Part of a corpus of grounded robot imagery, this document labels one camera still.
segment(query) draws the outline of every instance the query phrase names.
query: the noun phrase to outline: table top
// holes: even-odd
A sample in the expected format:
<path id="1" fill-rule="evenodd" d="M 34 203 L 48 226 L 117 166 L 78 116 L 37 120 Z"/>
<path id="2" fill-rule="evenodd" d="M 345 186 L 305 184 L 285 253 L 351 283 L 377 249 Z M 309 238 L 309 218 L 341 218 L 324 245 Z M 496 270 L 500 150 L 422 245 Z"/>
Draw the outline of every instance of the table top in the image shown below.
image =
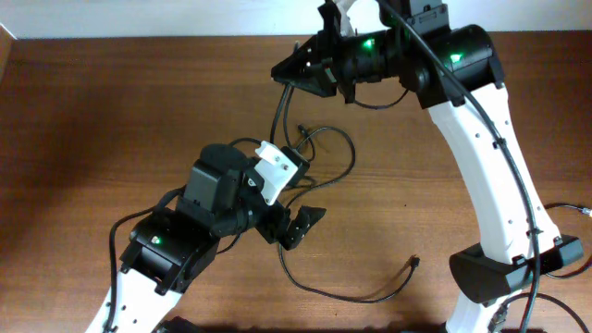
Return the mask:
<path id="1" fill-rule="evenodd" d="M 0 330 L 84 331 L 109 287 L 111 225 L 184 184 L 206 144 L 268 137 L 282 91 L 269 72 L 296 39 L 306 37 L 15 41 L 0 83 Z M 592 34 L 494 33 L 493 40 L 541 200 L 592 204 Z M 367 103 L 401 93 L 396 80 L 358 86 Z M 193 281 L 169 317 L 202 327 L 302 330 L 444 322 L 459 293 L 448 258 L 479 242 L 479 232 L 450 149 L 415 96 L 372 111 L 297 91 L 289 123 L 292 137 L 301 123 L 340 127 L 357 150 L 348 178 L 296 203 L 327 214 L 287 253 L 294 276 L 367 295 L 396 288 L 403 277 L 393 277 L 417 254 L 422 262 L 410 284 L 376 305 L 307 293 L 286 279 L 276 246 L 250 231 Z M 330 179 L 348 165 L 338 134 L 316 144 L 312 176 Z M 254 147 L 240 148 L 251 154 Z M 592 250 L 589 219 L 550 214 Z M 118 232 L 118 253 L 133 225 Z M 592 325 L 591 277 L 543 278 L 541 291 Z M 523 306 L 512 307 L 508 327 L 518 326 Z M 536 303 L 532 327 L 577 329 L 547 302 Z"/>

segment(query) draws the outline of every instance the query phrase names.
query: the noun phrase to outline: brown wooden surface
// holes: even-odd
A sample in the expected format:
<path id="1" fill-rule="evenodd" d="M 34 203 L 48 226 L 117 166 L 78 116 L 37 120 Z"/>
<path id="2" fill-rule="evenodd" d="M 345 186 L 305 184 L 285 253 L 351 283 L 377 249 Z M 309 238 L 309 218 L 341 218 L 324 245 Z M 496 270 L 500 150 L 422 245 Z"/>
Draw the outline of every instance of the brown wooden surface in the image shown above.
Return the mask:
<path id="1" fill-rule="evenodd" d="M 10 54 L 11 44 L 12 37 L 0 26 L 0 80 L 2 80 L 2 76 L 4 75 L 4 68 Z"/>
<path id="2" fill-rule="evenodd" d="M 592 204 L 592 34 L 493 37 L 507 73 L 513 124 L 542 201 Z M 112 223 L 183 184 L 206 144 L 268 136 L 282 90 L 269 70 L 294 40 L 14 42 L 0 83 L 0 331 L 84 331 L 108 289 Z M 395 80 L 358 90 L 360 100 L 372 103 L 401 93 Z M 411 283 L 396 300 L 378 305 L 306 293 L 284 276 L 276 247 L 252 231 L 216 258 L 170 316 L 202 326 L 302 329 L 445 321 L 459 292 L 448 257 L 479 234 L 458 167 L 427 112 L 411 95 L 375 112 L 344 105 L 341 97 L 296 92 L 293 136 L 298 123 L 347 130 L 358 162 L 345 181 L 298 202 L 328 212 L 288 253 L 296 278 L 365 295 L 392 280 L 416 253 L 422 263 Z M 313 176 L 328 179 L 347 166 L 339 135 L 319 137 L 318 147 Z M 589 219 L 571 211 L 551 215 L 562 232 L 579 236 L 592 251 Z M 118 233 L 119 252 L 132 226 Z M 541 286 L 589 325 L 591 288 L 591 275 L 545 278 Z M 512 308 L 509 326 L 517 326 L 523 304 Z M 536 304 L 532 324 L 576 331 L 566 313 L 545 302 Z"/>

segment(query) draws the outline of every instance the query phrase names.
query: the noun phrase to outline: white background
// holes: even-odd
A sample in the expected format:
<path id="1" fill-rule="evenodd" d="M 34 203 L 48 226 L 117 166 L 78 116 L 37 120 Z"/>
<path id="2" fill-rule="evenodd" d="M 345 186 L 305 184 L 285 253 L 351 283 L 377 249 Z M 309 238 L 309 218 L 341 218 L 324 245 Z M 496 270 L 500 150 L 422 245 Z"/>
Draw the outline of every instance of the white background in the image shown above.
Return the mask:
<path id="1" fill-rule="evenodd" d="M 452 28 L 592 29 L 592 0 L 444 0 Z M 286 35 L 322 28 L 324 0 L 0 0 L 0 22 L 18 38 Z M 382 28 L 374 0 L 349 16 L 359 32 Z"/>

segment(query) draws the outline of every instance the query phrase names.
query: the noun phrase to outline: green light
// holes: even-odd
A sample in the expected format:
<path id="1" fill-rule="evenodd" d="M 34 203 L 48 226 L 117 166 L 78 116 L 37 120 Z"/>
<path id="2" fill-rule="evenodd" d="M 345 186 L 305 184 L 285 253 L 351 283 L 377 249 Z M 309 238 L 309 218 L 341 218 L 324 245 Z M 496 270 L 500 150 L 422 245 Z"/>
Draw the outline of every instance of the green light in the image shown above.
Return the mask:
<path id="1" fill-rule="evenodd" d="M 458 55 L 451 55 L 450 56 L 450 60 L 452 60 L 452 63 L 455 64 L 459 61 L 461 61 L 461 58 L 463 57 L 462 54 L 458 54 Z"/>
<path id="2" fill-rule="evenodd" d="M 371 38 L 367 41 L 365 41 L 362 46 L 368 50 L 372 50 L 372 48 L 374 47 L 374 38 Z"/>

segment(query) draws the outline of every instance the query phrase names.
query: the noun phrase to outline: wooden table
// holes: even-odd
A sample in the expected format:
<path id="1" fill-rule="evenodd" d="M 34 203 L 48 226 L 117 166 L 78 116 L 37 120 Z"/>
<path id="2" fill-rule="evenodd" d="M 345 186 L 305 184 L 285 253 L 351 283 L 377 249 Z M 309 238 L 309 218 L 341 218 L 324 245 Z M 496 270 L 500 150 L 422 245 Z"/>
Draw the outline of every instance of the wooden table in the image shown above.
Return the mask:
<path id="1" fill-rule="evenodd" d="M 592 204 L 592 34 L 495 33 L 513 124 L 544 203 Z M 184 184 L 211 142 L 267 138 L 282 87 L 269 71 L 294 37 L 16 41 L 0 83 L 0 331 L 82 332 L 109 286 L 107 235 L 120 217 Z M 387 103 L 395 80 L 360 85 Z M 364 328 L 439 324 L 458 296 L 451 254 L 479 241 L 474 209 L 446 142 L 408 96 L 388 111 L 296 92 L 296 124 L 333 125 L 358 161 L 339 185 L 298 204 L 326 217 L 288 253 L 302 283 L 346 295 L 385 287 L 410 255 L 421 265 L 391 302 L 336 302 L 293 287 L 275 246 L 255 231 L 216 258 L 170 317 L 203 327 Z M 337 134 L 319 136 L 313 176 L 349 162 Z M 245 151 L 253 147 L 245 144 Z M 590 220 L 551 213 L 592 251 Z M 133 223 L 117 236 L 119 253 Z M 544 278 L 541 290 L 592 325 L 592 276 Z M 524 303 L 512 308 L 516 327 Z M 576 331 L 561 309 L 537 302 L 533 327 Z"/>

